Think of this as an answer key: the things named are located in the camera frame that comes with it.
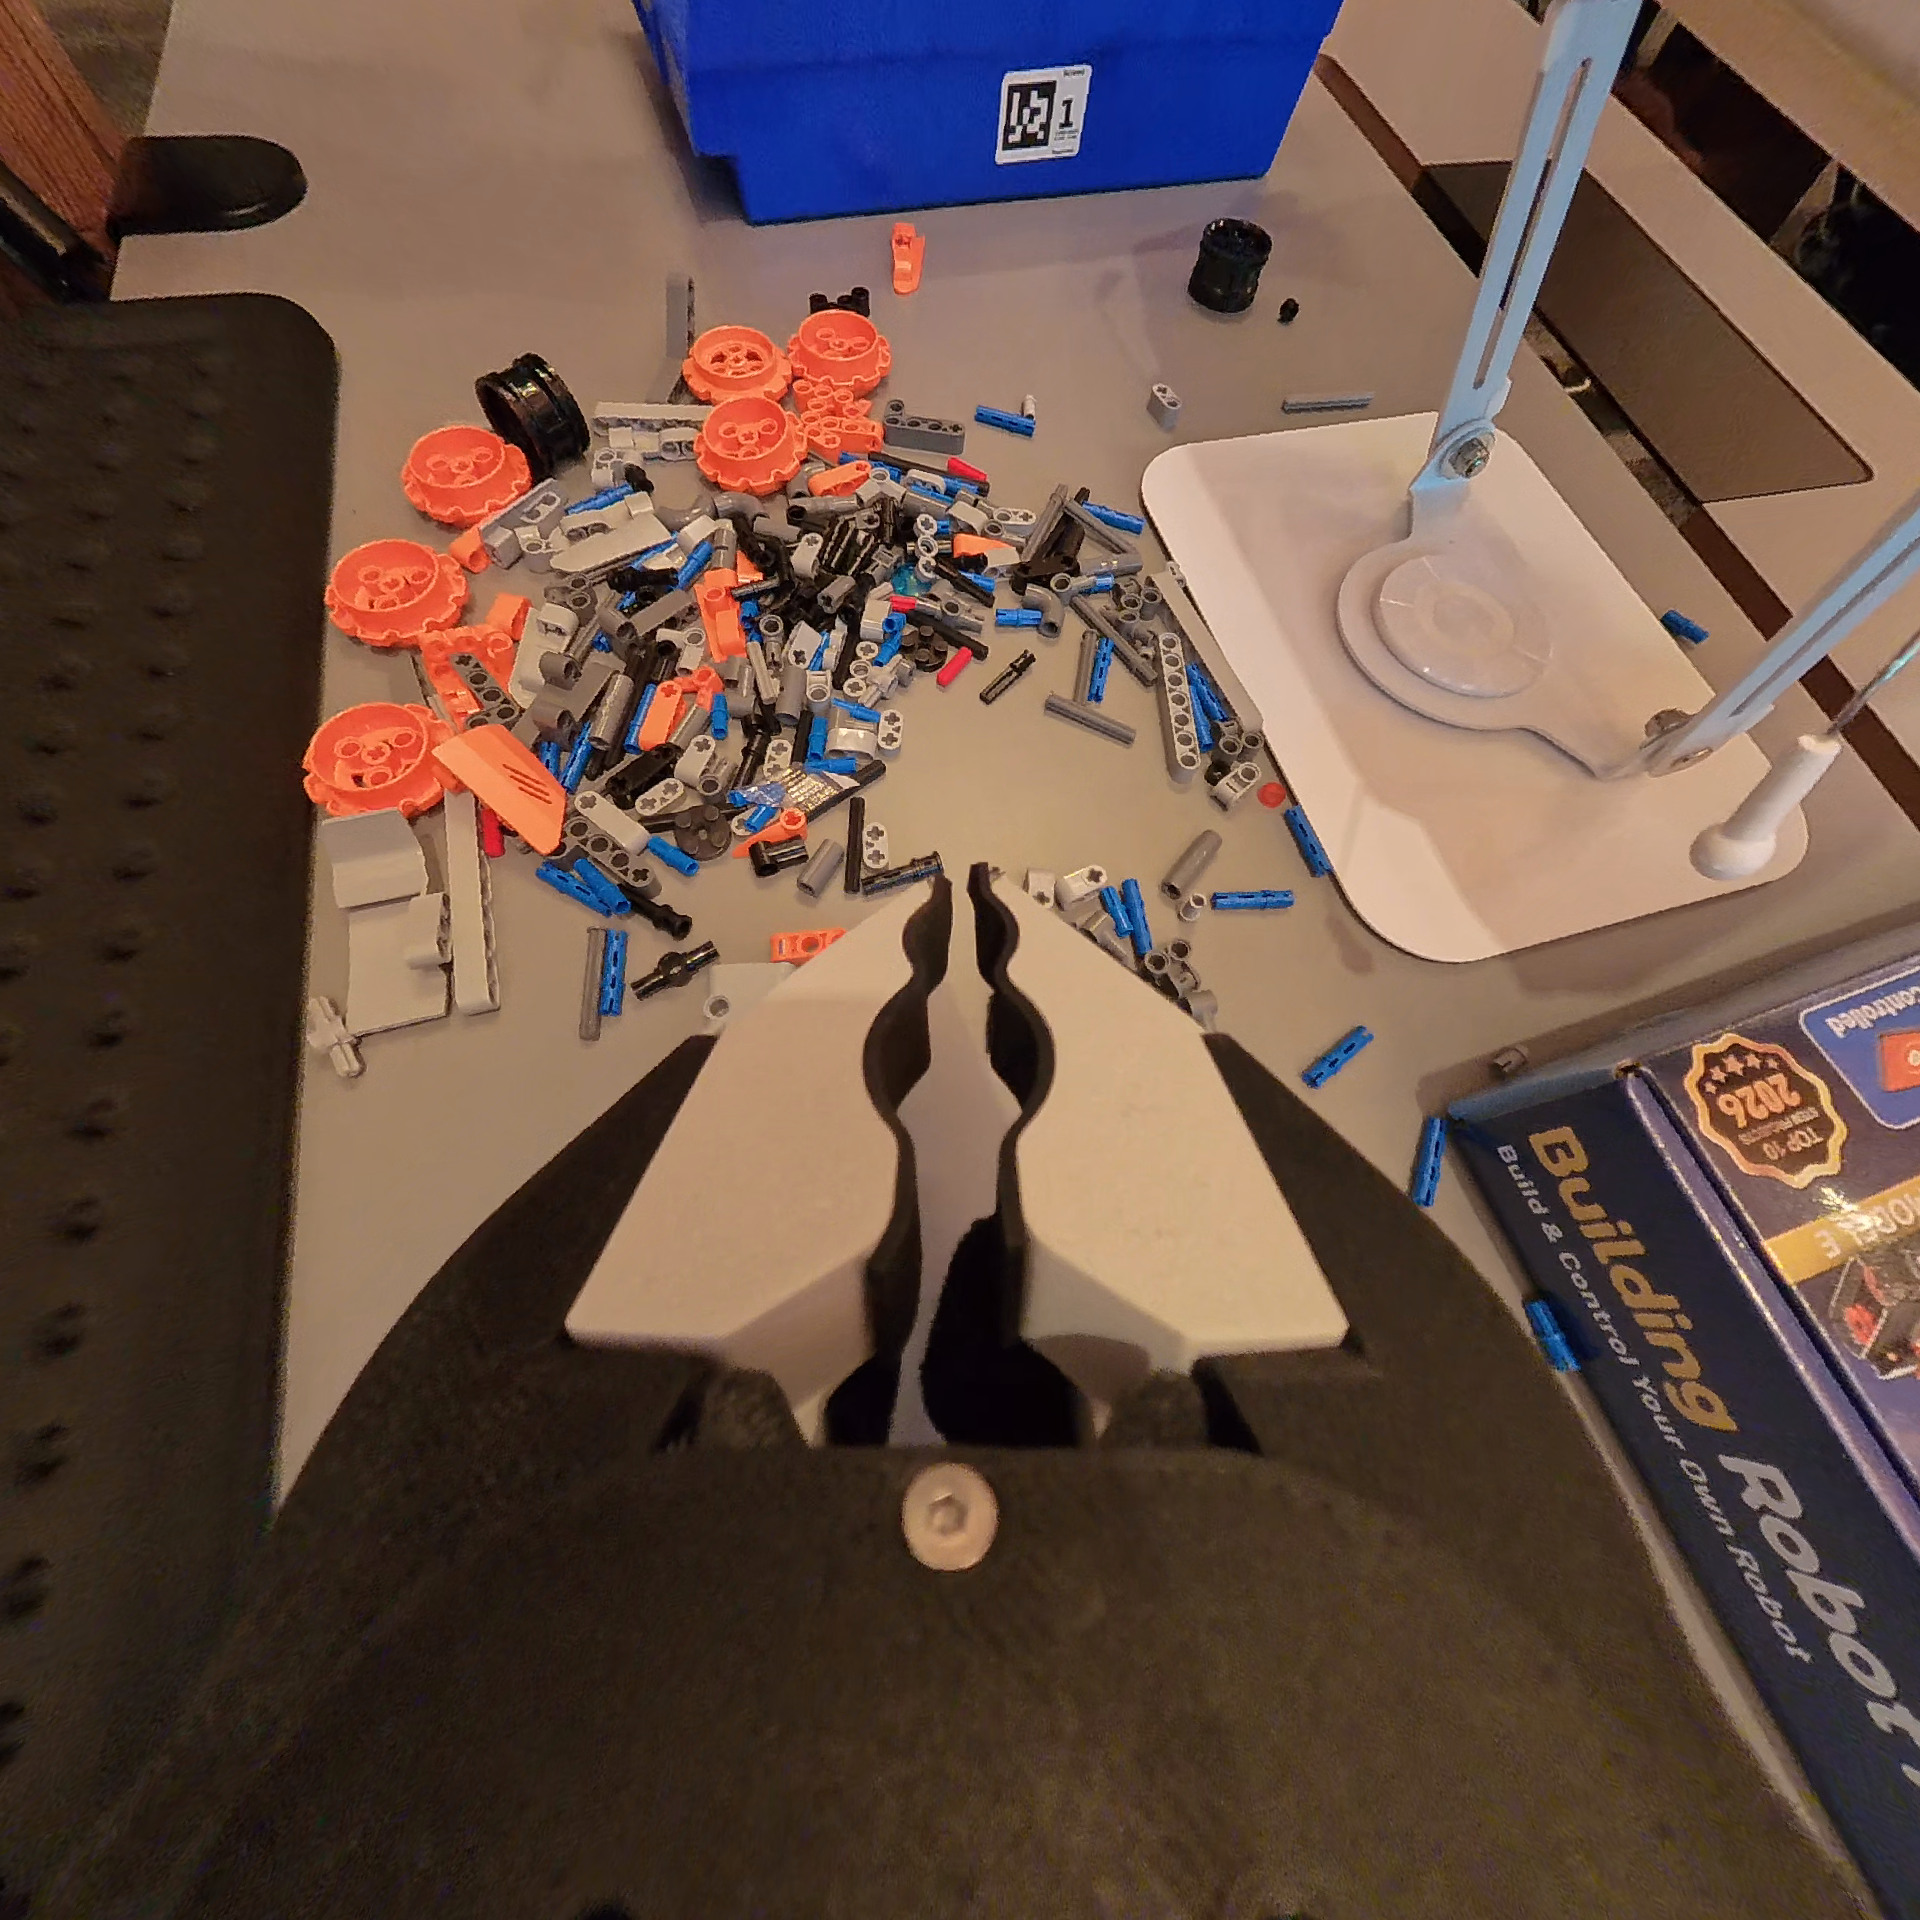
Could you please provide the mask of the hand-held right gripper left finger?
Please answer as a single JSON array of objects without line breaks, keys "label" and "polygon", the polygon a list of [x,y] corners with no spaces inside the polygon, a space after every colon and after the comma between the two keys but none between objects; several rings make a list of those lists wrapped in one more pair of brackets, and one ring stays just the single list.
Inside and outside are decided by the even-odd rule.
[{"label": "hand-held right gripper left finger", "polygon": [[951,921],[947,877],[905,886],[731,1020],[567,1313],[573,1341],[760,1372],[805,1433],[887,1439],[921,1303],[899,1110]]}]

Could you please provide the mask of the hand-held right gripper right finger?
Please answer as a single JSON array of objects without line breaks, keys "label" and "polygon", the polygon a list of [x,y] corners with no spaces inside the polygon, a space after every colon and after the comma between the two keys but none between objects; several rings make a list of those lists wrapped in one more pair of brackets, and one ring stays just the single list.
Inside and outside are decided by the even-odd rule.
[{"label": "hand-held right gripper right finger", "polygon": [[1332,1287],[1201,1028],[975,863],[1017,1118],[967,1228],[967,1439],[1251,1445],[1214,1359],[1334,1350]]}]

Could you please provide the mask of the pile of small building pieces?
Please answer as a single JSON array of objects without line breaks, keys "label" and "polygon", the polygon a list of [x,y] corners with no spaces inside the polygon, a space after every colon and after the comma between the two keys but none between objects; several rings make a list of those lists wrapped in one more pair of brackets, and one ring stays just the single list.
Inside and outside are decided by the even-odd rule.
[{"label": "pile of small building pieces", "polygon": [[[491,558],[550,564],[553,592],[518,633],[542,646],[532,684],[507,684],[491,629],[422,636],[421,678],[439,676],[453,736],[500,725],[567,789],[555,855],[477,799],[486,856],[511,837],[548,888],[692,948],[663,873],[745,861],[809,899],[844,888],[857,791],[864,876],[927,855],[899,853],[871,803],[908,737],[903,694],[967,681],[997,707],[1068,631],[1081,640],[1072,681],[1043,703],[1060,727],[1128,749],[1140,728],[1108,685],[1131,678],[1153,700],[1172,783],[1217,812],[1252,796],[1280,817],[1299,804],[1267,777],[1251,696],[1229,688],[1182,572],[1145,564],[1140,513],[1069,486],[1021,512],[958,452],[911,441],[933,421],[899,403],[875,419],[829,381],[790,395],[807,460],[782,492],[715,488],[669,534],[625,469],[589,495],[535,486],[473,528]],[[637,424],[671,424],[695,454],[709,412],[600,413],[595,475],[609,477]],[[603,1013],[630,992],[624,950],[624,931],[597,934],[589,1005]]]}]

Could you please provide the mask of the blue plastic bin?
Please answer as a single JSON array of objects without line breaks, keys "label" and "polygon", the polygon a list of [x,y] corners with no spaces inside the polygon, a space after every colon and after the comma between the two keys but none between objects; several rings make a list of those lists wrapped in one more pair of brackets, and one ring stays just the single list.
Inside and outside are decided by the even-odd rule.
[{"label": "blue plastic bin", "polygon": [[637,3],[752,224],[1259,179],[1337,3]]}]

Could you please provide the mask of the cluster of grey black connectors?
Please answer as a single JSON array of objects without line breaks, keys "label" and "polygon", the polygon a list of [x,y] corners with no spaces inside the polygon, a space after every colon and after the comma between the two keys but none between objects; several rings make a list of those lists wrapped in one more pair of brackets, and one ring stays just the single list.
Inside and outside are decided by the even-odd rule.
[{"label": "cluster of grey black connectors", "polygon": [[1201,1028],[1216,1031],[1216,993],[1199,977],[1191,944],[1164,941],[1153,934],[1135,877],[1112,876],[1097,863],[1075,870],[1028,868],[1023,891],[1145,985],[1175,1001]]}]

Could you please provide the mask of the orange curved shell piece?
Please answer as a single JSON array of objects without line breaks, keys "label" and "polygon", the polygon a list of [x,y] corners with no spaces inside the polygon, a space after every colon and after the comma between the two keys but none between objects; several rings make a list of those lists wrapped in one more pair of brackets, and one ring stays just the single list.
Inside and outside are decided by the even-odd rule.
[{"label": "orange curved shell piece", "polygon": [[550,856],[565,837],[568,793],[507,727],[476,725],[435,748],[444,775],[465,789],[517,837]]}]

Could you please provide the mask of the white book stand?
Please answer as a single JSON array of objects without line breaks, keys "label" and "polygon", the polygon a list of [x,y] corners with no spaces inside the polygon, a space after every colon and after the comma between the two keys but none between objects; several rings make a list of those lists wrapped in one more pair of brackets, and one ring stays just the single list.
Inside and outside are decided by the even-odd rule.
[{"label": "white book stand", "polygon": [[1433,963],[1787,876],[1839,751],[1749,742],[1916,579],[1916,501],[1720,693],[1521,443],[1525,321],[1637,5],[1555,5],[1435,415],[1182,443],[1143,503],[1356,913]]}]

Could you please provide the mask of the grey curved panel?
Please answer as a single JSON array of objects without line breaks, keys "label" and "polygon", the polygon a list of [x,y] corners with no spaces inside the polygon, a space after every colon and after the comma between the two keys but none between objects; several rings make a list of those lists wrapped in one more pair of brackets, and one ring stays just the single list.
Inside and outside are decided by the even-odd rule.
[{"label": "grey curved panel", "polygon": [[424,853],[413,825],[395,808],[377,808],[317,825],[333,903],[351,911],[366,905],[412,901],[428,891]]}]

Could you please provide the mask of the blue robot kit box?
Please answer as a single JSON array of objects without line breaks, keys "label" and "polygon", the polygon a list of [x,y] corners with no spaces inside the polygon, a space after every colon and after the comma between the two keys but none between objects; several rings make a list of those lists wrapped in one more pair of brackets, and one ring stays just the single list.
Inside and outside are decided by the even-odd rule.
[{"label": "blue robot kit box", "polygon": [[1508,1047],[1448,1136],[1831,1823],[1916,1916],[1916,931]]}]

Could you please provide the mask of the orange gear wheel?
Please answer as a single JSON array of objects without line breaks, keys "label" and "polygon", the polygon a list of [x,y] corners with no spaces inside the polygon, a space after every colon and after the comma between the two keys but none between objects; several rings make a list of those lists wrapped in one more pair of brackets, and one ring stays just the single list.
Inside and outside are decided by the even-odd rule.
[{"label": "orange gear wheel", "polygon": [[844,305],[809,312],[787,343],[797,381],[829,381],[869,395],[891,373],[893,352],[875,321]]},{"label": "orange gear wheel", "polygon": [[455,529],[507,509],[535,485],[518,445],[471,422],[435,428],[408,447],[399,488],[428,519]]},{"label": "orange gear wheel", "polygon": [[717,324],[688,347],[681,376],[702,403],[755,397],[779,403],[790,385],[787,352],[756,327]]},{"label": "orange gear wheel", "polygon": [[692,447],[709,483],[747,495],[782,492],[809,454],[803,421],[760,395],[715,403]]},{"label": "orange gear wheel", "polygon": [[303,793],[331,817],[395,808],[413,821],[444,799],[437,748],[447,737],[447,723],[422,703],[337,711],[303,751]]},{"label": "orange gear wheel", "polygon": [[468,574],[447,551],[404,537],[348,551],[325,588],[331,623],[374,648],[413,648],[464,623]]}]

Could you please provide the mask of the black perforated edge pad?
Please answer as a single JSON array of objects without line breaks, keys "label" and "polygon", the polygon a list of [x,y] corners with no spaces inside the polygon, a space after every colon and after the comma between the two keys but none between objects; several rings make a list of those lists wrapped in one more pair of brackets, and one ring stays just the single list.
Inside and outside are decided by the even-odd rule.
[{"label": "black perforated edge pad", "polygon": [[41,309],[3,391],[3,1867],[44,1892],[267,1517],[335,355]]}]

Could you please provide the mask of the black wheel hub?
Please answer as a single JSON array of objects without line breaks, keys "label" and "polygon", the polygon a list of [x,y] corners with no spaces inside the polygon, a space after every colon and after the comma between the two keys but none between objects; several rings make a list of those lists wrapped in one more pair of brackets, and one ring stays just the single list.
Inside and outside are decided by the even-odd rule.
[{"label": "black wheel hub", "polygon": [[1189,299],[1221,317],[1248,310],[1271,253],[1272,236],[1259,224],[1241,216],[1212,220],[1191,264]]}]

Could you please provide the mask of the wooden panel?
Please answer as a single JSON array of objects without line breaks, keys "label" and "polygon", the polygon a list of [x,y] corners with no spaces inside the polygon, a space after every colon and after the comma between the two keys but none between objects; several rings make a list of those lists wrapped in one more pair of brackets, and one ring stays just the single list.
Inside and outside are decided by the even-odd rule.
[{"label": "wooden panel", "polygon": [[36,5],[3,5],[5,275],[51,297],[107,297],[125,139]]}]

